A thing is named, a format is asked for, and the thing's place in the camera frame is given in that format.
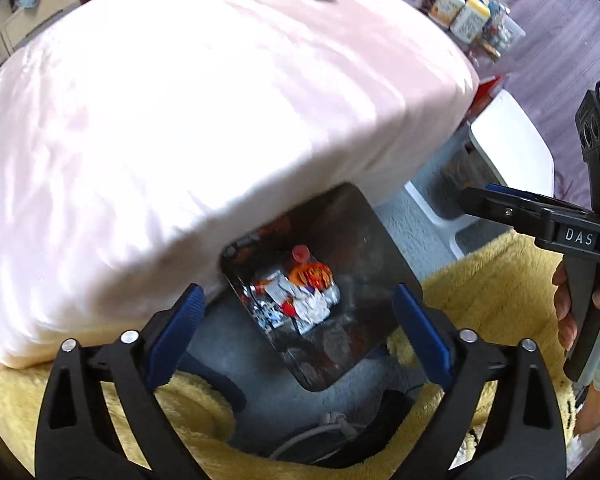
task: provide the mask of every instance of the white table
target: white table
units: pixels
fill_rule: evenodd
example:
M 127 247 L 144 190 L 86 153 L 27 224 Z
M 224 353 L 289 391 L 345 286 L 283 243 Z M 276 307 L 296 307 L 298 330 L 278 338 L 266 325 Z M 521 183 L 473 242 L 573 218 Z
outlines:
M 554 158 L 518 102 L 502 90 L 468 128 L 468 137 L 500 184 L 545 196 L 554 195 Z M 456 235 L 478 221 L 461 215 L 451 220 L 437 215 L 416 187 L 405 190 L 433 224 L 453 255 L 464 256 Z

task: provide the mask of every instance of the black device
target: black device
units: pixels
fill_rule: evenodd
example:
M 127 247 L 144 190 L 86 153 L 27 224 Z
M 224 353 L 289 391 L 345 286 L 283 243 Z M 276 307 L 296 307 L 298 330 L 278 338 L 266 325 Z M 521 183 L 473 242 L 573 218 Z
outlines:
M 600 310 L 591 299 L 600 285 L 600 82 L 587 92 L 576 125 L 589 168 L 593 211 L 496 185 L 467 188 L 459 203 L 468 214 L 512 226 L 535 237 L 538 247 L 564 254 L 571 313 L 578 327 L 564 371 L 575 383 L 586 385 L 600 362 Z
M 104 346 L 84 348 L 74 339 L 62 343 L 38 420 L 38 480 L 208 480 L 153 393 L 153 387 L 164 384 L 171 374 L 160 372 L 174 369 L 173 359 L 167 360 L 171 366 L 165 368 L 160 346 L 167 345 L 170 357 L 184 351 L 192 335 L 187 330 L 195 330 L 196 323 L 183 323 L 183 319 L 200 312 L 201 302 L 202 290 L 191 285 L 173 308 L 155 314 L 141 332 L 129 330 Z M 393 310 L 427 374 L 445 389 L 445 396 L 391 480 L 564 478 L 560 411 L 534 341 L 501 346 L 483 341 L 472 330 L 458 331 L 445 314 L 422 304 L 419 286 L 412 290 L 399 285 Z M 179 330 L 175 337 L 173 330 Z M 475 457 L 449 470 L 487 381 L 499 381 L 498 389 Z M 126 458 L 101 382 L 115 384 L 151 470 Z

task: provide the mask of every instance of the white stand leg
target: white stand leg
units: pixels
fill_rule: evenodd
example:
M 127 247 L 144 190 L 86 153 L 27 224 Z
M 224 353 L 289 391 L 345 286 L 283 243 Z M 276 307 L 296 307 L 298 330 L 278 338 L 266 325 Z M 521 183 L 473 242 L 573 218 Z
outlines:
M 466 229 L 467 227 L 475 224 L 478 221 L 478 218 L 470 215 L 461 215 L 458 218 L 454 218 L 452 220 L 446 220 L 438 216 L 435 211 L 431 208 L 431 206 L 424 200 L 424 197 L 420 194 L 420 192 L 416 189 L 416 187 L 411 183 L 407 182 L 404 185 L 404 189 L 407 193 L 413 198 L 413 201 L 418 205 L 420 210 L 424 213 L 424 215 L 429 219 L 429 221 L 433 224 L 434 229 L 436 230 L 436 234 L 442 240 L 445 245 L 448 245 L 449 250 L 451 250 L 453 256 L 457 260 L 464 257 L 464 253 L 458 246 L 458 242 L 456 241 L 456 235 Z

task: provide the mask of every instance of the yellow fuzzy blanket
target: yellow fuzzy blanket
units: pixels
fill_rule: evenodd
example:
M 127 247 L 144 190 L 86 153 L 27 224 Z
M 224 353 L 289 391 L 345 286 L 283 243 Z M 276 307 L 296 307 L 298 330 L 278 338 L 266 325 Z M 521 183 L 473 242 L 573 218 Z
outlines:
M 473 328 L 482 338 L 517 344 L 530 337 L 538 342 L 558 395 L 567 441 L 573 433 L 571 383 L 562 373 L 550 280 L 560 256 L 539 250 L 528 237 L 505 234 L 424 283 L 428 305 L 444 310 L 456 326 Z M 389 341 L 390 351 L 404 364 L 414 360 L 401 331 Z M 16 457 L 33 472 L 38 410 L 50 365 L 0 371 L 0 435 Z M 147 466 L 126 423 L 112 384 L 105 384 L 106 401 L 116 431 L 130 460 Z M 494 394 L 488 384 L 474 417 L 485 422 Z M 157 399 L 176 432 L 213 480 L 386 480 L 413 448 L 442 393 L 427 385 L 418 402 L 386 449 L 364 463 L 328 470 L 274 462 L 232 449 L 224 441 L 234 429 L 228 403 L 204 381 L 178 373 L 160 388 Z M 467 442 L 471 452 L 471 442 Z

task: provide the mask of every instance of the gray carpet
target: gray carpet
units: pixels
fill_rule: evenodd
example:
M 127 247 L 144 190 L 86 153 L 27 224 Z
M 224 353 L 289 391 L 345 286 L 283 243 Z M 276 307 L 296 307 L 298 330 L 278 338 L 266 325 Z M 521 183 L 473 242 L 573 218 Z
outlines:
M 459 213 L 454 204 L 459 189 L 441 168 L 458 145 L 457 139 L 450 140 L 412 181 L 433 209 L 447 218 Z M 437 238 L 427 218 L 404 190 L 378 206 L 376 213 L 418 279 L 454 261 L 448 247 Z M 479 222 L 466 231 L 459 236 L 459 244 L 470 251 L 503 229 L 490 222 Z M 317 424 L 327 412 L 343 412 L 351 422 L 368 424 L 386 389 L 413 392 L 424 381 L 419 369 L 406 369 L 388 356 L 362 361 L 323 392 L 305 391 L 232 292 L 209 307 L 189 352 L 229 377 L 245 393 L 247 408 L 236 416 L 237 430 L 230 443 L 260 455 L 271 453 L 298 429 Z

